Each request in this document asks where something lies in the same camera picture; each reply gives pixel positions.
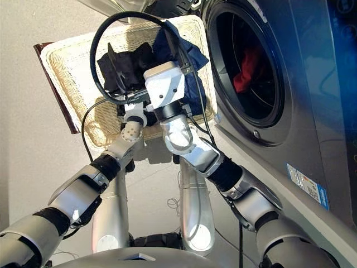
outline gray appliance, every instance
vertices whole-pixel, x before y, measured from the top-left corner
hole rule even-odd
[[[219,124],[356,230],[357,2],[207,0],[201,17]]]

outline label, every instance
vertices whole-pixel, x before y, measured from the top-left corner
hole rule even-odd
[[[320,184],[317,184],[307,176],[303,175],[303,173],[301,173],[288,163],[286,163],[286,170],[290,176],[290,179],[297,186],[304,190],[309,196],[314,198],[314,200],[318,201],[324,208],[330,210],[325,188],[323,188]]]

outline laundry basket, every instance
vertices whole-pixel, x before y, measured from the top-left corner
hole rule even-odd
[[[209,51],[202,20],[197,16],[182,16],[169,19],[180,36],[195,44],[209,59]],[[97,49],[97,59],[108,52],[108,43],[115,52],[133,51],[144,42],[153,44],[160,27],[152,22],[110,28],[104,33]],[[93,33],[72,37],[47,45],[41,60],[44,68],[66,105],[75,124],[80,128],[81,120],[94,103],[103,99],[91,76],[89,67],[89,50]],[[104,79],[97,65],[97,73],[102,84]],[[210,63],[198,72],[207,97],[206,116],[214,118],[217,111],[215,90]],[[203,116],[196,116],[198,123]],[[89,146],[95,151],[106,148],[120,133],[121,120],[117,116],[116,105],[104,102],[96,106],[88,115],[84,134]],[[158,124],[144,128],[144,139],[160,137],[162,130]]]

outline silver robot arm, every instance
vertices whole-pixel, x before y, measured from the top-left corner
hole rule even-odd
[[[173,68],[160,65],[144,74],[150,99],[156,100],[153,111],[164,131],[165,144],[198,174],[214,183],[243,226],[257,233],[261,267],[339,267],[297,223],[283,215],[274,192],[189,126],[187,110],[184,112],[177,101],[184,90],[180,83],[175,84],[172,79],[166,88],[157,90],[161,79],[172,77]]]
[[[0,267],[40,267],[64,235],[87,224],[101,204],[101,193],[125,170],[143,147],[143,122],[127,119],[119,137],[90,165],[83,167],[52,195],[48,207],[0,232]]]

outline metal cylinder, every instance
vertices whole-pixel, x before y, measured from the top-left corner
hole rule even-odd
[[[94,214],[91,247],[94,253],[129,246],[129,223],[125,170],[118,173]]]
[[[187,251],[206,256],[215,241],[212,207],[205,178],[180,159],[182,241]]]

